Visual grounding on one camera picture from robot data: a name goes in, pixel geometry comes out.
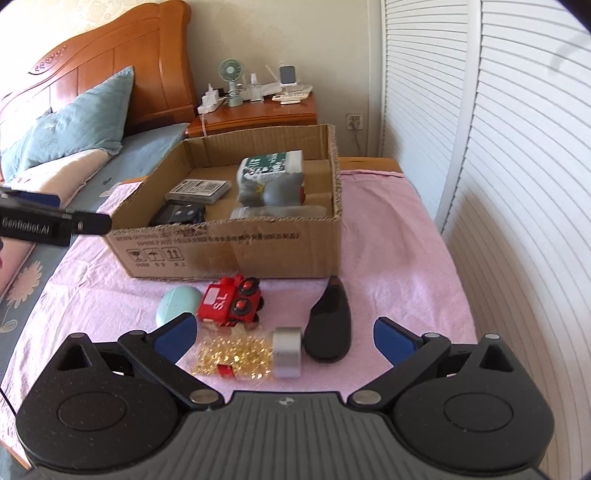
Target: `black shoe insole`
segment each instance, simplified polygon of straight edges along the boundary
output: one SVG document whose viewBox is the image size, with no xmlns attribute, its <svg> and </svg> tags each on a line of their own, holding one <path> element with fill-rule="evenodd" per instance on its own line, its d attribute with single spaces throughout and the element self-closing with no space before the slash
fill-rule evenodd
<svg viewBox="0 0 591 480">
<path fill-rule="evenodd" d="M 351 313 L 343 284 L 331 277 L 320 300 L 310 311 L 304 332 L 304 349 L 314 360 L 334 363 L 351 347 Z"/>
</svg>

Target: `small desk fan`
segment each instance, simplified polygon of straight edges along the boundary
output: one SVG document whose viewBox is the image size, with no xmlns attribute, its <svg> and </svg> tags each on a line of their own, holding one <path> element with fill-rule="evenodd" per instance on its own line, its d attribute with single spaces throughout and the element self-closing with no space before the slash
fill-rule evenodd
<svg viewBox="0 0 591 480">
<path fill-rule="evenodd" d="M 235 59 L 224 60 L 218 67 L 217 72 L 222 80 L 230 84 L 230 88 L 228 89 L 228 106 L 242 105 L 240 89 L 236 83 L 242 77 L 242 63 Z"/>
</svg>

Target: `electrical outlet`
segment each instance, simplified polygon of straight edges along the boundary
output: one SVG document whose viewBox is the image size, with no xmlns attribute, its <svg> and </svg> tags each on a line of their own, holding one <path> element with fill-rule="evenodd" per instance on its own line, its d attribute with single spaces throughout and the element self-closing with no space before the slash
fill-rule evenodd
<svg viewBox="0 0 591 480">
<path fill-rule="evenodd" d="M 363 115 L 361 113 L 347 113 L 345 124 L 347 130 L 363 130 Z"/>
</svg>

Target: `wooden headboard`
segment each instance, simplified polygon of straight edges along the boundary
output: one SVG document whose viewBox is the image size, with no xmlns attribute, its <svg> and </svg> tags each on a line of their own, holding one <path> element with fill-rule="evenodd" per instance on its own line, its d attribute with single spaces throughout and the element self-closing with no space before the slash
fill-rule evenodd
<svg viewBox="0 0 591 480">
<path fill-rule="evenodd" d="M 135 82 L 126 134 L 193 120 L 196 95 L 186 34 L 190 20 L 191 8 L 181 0 L 142 4 L 52 49 L 0 101 L 0 150 L 49 107 L 60 110 L 129 65 Z M 24 127 L 14 138 L 13 130 Z"/>
</svg>

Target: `blue pillow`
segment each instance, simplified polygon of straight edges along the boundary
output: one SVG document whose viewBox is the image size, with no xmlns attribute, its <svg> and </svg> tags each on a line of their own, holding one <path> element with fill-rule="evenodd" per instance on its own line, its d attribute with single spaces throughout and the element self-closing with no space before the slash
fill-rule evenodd
<svg viewBox="0 0 591 480">
<path fill-rule="evenodd" d="M 91 148 L 119 153 L 133 86 L 134 68 L 126 67 L 59 112 L 38 119 L 3 153 L 0 164 L 6 181 L 28 168 Z"/>
</svg>

